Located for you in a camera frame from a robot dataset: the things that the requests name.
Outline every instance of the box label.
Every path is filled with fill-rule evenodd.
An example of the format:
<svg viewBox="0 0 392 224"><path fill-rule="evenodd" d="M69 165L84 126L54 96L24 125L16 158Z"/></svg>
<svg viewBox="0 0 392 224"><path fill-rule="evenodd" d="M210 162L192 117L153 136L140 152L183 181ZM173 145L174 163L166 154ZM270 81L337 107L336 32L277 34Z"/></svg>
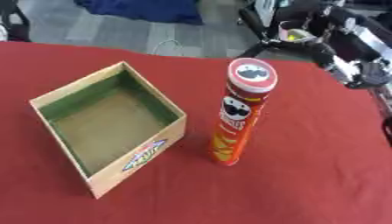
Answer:
<svg viewBox="0 0 392 224"><path fill-rule="evenodd" d="M166 143L167 139L159 140L153 143L149 143L144 146L139 152L137 152L133 158L122 168L122 171L125 172L129 169L138 167L139 165L143 165L149 162L152 157L157 153L159 148Z"/></svg>

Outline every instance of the blue fabric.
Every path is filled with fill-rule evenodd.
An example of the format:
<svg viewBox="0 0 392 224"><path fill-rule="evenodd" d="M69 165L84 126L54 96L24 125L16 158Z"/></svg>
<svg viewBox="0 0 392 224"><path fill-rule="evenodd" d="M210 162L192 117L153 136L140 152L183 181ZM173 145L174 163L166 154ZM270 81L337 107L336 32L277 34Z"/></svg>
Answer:
<svg viewBox="0 0 392 224"><path fill-rule="evenodd" d="M74 0L90 13L202 25L195 0Z"/></svg>

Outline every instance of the mustache face logo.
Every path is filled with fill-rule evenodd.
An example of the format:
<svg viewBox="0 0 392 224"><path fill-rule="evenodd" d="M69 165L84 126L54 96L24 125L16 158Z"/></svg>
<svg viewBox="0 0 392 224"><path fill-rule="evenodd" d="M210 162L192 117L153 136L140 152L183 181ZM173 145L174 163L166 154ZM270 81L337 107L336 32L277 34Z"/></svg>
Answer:
<svg viewBox="0 0 392 224"><path fill-rule="evenodd" d="M238 67L237 73L248 81L264 81L269 77L267 70L255 65L241 65Z"/></svg>
<svg viewBox="0 0 392 224"><path fill-rule="evenodd" d="M250 114L250 107L241 101L225 96L223 98L222 110L232 120L243 120Z"/></svg>
<svg viewBox="0 0 392 224"><path fill-rule="evenodd" d="M248 78L248 79L254 79L257 76L260 77L266 77L267 72L263 70L245 70L245 71L238 71L238 74L242 77Z"/></svg>

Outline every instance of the pringles logo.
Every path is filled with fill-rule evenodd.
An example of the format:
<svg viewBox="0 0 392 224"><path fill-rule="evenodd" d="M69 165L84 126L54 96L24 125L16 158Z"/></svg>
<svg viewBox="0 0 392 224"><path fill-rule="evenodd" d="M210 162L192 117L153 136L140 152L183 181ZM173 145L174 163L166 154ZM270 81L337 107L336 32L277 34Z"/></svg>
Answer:
<svg viewBox="0 0 392 224"><path fill-rule="evenodd" d="M125 165L122 169L123 172L138 167L139 165L143 165L149 162L152 157L157 153L157 151L161 148L162 145L166 143L167 139L159 140L153 143L149 143L144 146L140 152L136 153L133 158Z"/></svg>
<svg viewBox="0 0 392 224"><path fill-rule="evenodd" d="M242 130L245 126L245 118L250 115L250 107L231 96L223 97L220 119L236 130Z"/></svg>

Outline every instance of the yellow object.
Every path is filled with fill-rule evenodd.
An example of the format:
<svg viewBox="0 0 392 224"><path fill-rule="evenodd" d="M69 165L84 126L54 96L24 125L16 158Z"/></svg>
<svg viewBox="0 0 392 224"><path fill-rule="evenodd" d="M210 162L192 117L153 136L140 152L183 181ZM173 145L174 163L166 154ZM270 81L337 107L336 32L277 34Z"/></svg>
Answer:
<svg viewBox="0 0 392 224"><path fill-rule="evenodd" d="M296 36L294 36L294 35L290 35L290 36L288 37L288 40L290 40L290 41L292 41L292 40L296 40Z"/></svg>
<svg viewBox="0 0 392 224"><path fill-rule="evenodd" d="M227 142L228 144L235 144L237 142L237 140L235 139L228 139L226 137L222 137L223 141Z"/></svg>
<svg viewBox="0 0 392 224"><path fill-rule="evenodd" d="M217 137L216 135L213 137L213 146L218 148L218 149L224 149L227 148L228 146L222 141L220 140L219 137Z"/></svg>
<svg viewBox="0 0 392 224"><path fill-rule="evenodd" d="M220 160L220 161L228 161L231 158L231 153L226 154L222 153L221 151L214 150L213 154Z"/></svg>

